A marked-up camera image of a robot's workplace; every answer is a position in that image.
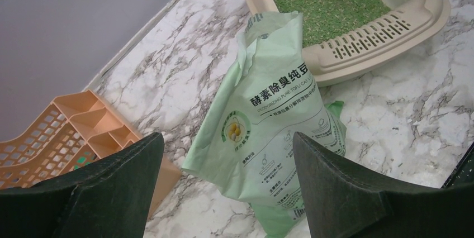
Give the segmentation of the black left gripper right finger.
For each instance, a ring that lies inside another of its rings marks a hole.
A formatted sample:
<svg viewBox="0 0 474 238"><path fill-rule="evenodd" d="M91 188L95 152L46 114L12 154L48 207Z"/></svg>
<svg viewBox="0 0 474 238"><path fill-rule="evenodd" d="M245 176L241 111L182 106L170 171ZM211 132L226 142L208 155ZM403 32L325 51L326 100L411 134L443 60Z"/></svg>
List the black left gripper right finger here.
<svg viewBox="0 0 474 238"><path fill-rule="evenodd" d="M473 236L473 183L431 188L404 182L300 132L293 152L312 237Z"/></svg>

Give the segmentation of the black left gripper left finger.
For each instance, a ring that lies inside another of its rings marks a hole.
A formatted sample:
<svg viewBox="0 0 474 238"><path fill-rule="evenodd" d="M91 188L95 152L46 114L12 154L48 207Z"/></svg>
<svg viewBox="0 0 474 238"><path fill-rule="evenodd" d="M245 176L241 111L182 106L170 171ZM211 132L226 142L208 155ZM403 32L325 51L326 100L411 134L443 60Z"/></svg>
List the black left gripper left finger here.
<svg viewBox="0 0 474 238"><path fill-rule="evenodd" d="M153 132L72 172L1 190L1 236L142 237L163 151Z"/></svg>

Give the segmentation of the green litter bag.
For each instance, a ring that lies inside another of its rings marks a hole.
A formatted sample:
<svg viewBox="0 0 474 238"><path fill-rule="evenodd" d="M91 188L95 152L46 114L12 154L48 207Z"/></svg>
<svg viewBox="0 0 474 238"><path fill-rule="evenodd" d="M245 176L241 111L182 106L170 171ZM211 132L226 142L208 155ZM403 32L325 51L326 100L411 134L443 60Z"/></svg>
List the green litter bag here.
<svg viewBox="0 0 474 238"><path fill-rule="evenodd" d="M321 99L302 58L301 13L252 16L238 47L182 168L249 204L268 237L285 237L305 212L293 135L345 155L343 102Z"/></svg>

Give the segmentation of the beige plastic litter box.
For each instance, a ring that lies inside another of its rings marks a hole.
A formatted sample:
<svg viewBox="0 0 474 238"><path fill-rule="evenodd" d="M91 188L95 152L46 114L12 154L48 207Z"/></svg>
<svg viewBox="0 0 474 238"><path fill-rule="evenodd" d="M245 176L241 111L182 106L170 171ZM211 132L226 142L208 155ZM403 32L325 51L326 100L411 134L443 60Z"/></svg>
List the beige plastic litter box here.
<svg viewBox="0 0 474 238"><path fill-rule="evenodd" d="M269 15L276 40L293 49L319 86L362 75L395 59L439 32L447 23L449 0L382 0L385 15L320 44L303 46L303 15L282 13L274 0L245 0L254 15Z"/></svg>

